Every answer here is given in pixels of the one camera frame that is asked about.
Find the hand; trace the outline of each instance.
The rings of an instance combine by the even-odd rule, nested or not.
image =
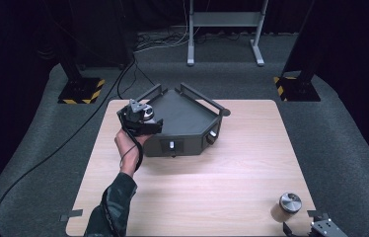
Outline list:
[[[136,136],[135,139],[144,145],[144,142],[150,138],[151,135],[140,135]],[[136,163],[139,159],[139,150],[135,143],[130,139],[128,134],[121,129],[114,138],[114,143],[116,143],[119,155],[122,158],[122,164],[120,167],[120,172],[123,172],[130,177],[133,177],[135,173]]]

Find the handle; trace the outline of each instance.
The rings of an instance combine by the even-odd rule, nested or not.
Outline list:
[[[158,94],[157,96],[159,95],[163,95],[163,89],[161,88],[161,84],[157,84],[155,85],[153,88],[151,88],[150,90],[148,90],[147,92],[145,92],[143,95],[141,95],[140,97],[136,98],[135,101],[139,102],[139,101],[142,101],[144,100],[147,96],[153,94],[155,91],[158,90]]]
[[[209,105],[211,105],[211,106],[215,107],[216,109],[218,109],[219,110],[219,115],[221,117],[227,117],[227,116],[229,116],[231,114],[231,112],[229,110],[225,109],[224,107],[222,107],[218,103],[212,101],[211,99],[205,97],[200,92],[198,92],[198,91],[194,90],[193,88],[191,88],[190,86],[188,86],[186,83],[181,83],[181,89],[180,89],[181,94],[185,94],[186,96],[189,97],[189,95],[187,95],[185,93],[186,91],[192,92],[198,98],[204,100]]]

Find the tripod base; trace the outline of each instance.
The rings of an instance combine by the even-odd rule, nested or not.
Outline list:
[[[68,81],[58,97],[59,104],[93,104],[101,94],[105,80],[80,78]]]
[[[301,81],[295,77],[274,77],[274,83],[282,101],[319,102],[321,100],[311,82]]]

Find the sleeve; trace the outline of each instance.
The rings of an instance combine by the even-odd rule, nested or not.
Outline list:
[[[85,236],[126,236],[126,227],[132,197],[137,186],[133,179],[119,173],[113,183],[105,190],[102,201],[89,219]]]

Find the gray carpet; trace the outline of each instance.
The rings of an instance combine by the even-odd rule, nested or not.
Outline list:
[[[276,102],[302,172],[318,210],[348,236],[369,236],[369,147],[337,93],[313,79],[322,101],[281,102],[273,83],[296,36],[263,36],[265,66],[257,67],[249,38],[209,40],[195,47],[195,65],[187,67],[186,44],[136,53],[139,68],[155,83],[174,88],[181,82],[212,99],[271,99]],[[132,66],[120,91],[134,80]],[[56,66],[49,75],[37,115],[17,152],[0,176],[0,197],[24,173],[68,139],[89,116],[96,115],[59,152],[26,175],[0,207],[3,236],[65,236],[61,214],[71,210],[105,113],[105,96],[120,71],[90,68],[84,76],[106,79],[93,105],[60,105],[57,98],[67,78]],[[122,94],[136,98],[152,87],[136,71],[136,82]],[[109,97],[115,96],[112,90]]]

